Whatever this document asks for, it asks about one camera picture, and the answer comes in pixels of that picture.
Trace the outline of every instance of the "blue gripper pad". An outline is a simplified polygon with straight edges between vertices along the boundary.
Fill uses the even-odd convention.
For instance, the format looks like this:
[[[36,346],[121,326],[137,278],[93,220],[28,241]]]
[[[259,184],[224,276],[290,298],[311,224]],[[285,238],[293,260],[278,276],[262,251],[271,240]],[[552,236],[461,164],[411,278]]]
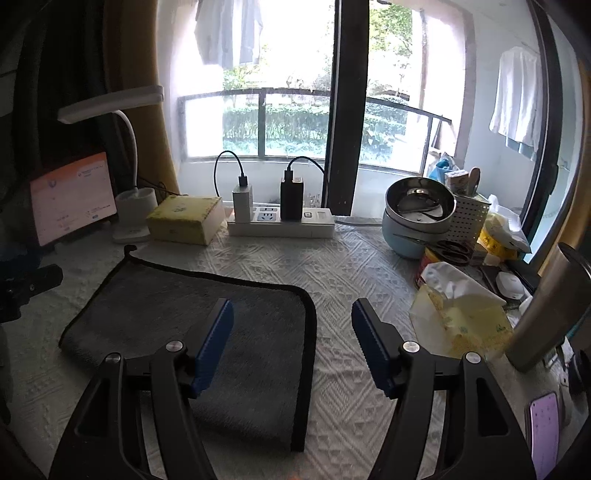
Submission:
[[[394,398],[394,382],[391,379],[389,355],[359,300],[355,301],[351,308],[351,322],[375,386],[382,390],[388,398]]]
[[[195,396],[209,388],[224,347],[234,326],[234,308],[229,300],[220,309],[203,346],[195,357],[195,378],[191,388]]]

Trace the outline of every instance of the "table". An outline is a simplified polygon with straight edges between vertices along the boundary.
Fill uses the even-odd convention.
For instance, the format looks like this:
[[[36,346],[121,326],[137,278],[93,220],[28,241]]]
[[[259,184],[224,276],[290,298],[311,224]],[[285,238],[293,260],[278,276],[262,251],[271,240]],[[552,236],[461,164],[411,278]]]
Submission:
[[[417,263],[393,253],[376,227],[337,225],[333,239],[229,237],[222,228],[209,247],[150,242],[135,255],[188,270],[270,283],[291,283],[308,291],[318,316],[313,388],[303,453],[285,455],[227,437],[204,435],[216,474],[222,479],[365,480],[382,445],[395,403],[377,390],[350,323],[351,304],[369,299],[380,318],[404,339],[415,335],[408,318],[416,289]],[[31,299],[22,318],[4,326],[13,386],[9,406],[13,428],[31,459],[48,473],[68,419],[91,372],[81,371],[57,347],[68,322],[86,304],[123,249],[107,229],[70,244],[59,244],[43,264],[64,271],[60,287]],[[528,374],[506,358],[489,364],[521,428],[527,404],[558,389],[559,366],[541,365]],[[441,429],[444,393],[435,393],[431,427],[419,478],[433,472]],[[150,406],[142,404],[148,458],[153,474],[164,477]],[[573,411],[561,435],[566,449],[586,418]]]

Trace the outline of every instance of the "metal screw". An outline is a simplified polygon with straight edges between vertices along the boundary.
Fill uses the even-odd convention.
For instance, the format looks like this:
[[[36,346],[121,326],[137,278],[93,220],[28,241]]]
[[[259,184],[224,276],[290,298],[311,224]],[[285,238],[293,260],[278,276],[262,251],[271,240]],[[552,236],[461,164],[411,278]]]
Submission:
[[[417,342],[404,342],[402,344],[402,348],[404,348],[407,352],[417,353],[421,347]]]
[[[105,357],[105,362],[110,364],[118,364],[121,361],[121,355],[118,353],[110,353]]]
[[[173,340],[166,344],[166,350],[169,352],[178,352],[181,348],[183,348],[183,343],[179,340]]]
[[[471,364],[479,364],[481,358],[476,352],[468,352],[466,354],[466,360],[468,360]]]

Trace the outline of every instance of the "power outlet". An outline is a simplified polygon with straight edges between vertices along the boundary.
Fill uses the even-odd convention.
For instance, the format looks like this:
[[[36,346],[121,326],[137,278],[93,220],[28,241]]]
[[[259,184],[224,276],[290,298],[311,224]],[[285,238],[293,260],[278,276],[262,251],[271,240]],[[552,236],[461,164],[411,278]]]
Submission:
[[[259,213],[258,217],[256,218],[257,222],[274,222],[277,219],[277,214],[275,212],[267,212],[263,211]]]
[[[335,221],[328,208],[304,208],[300,221],[282,221],[280,207],[256,207],[251,222],[228,218],[232,236],[283,236],[292,238],[332,238]]]

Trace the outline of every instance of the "thermos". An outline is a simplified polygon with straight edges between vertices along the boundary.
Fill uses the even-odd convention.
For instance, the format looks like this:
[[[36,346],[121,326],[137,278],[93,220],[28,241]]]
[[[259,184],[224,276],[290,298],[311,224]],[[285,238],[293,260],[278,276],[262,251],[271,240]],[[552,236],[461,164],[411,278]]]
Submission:
[[[507,358],[527,372],[564,339],[591,303],[591,265],[575,249],[559,243],[530,306],[517,324]]]

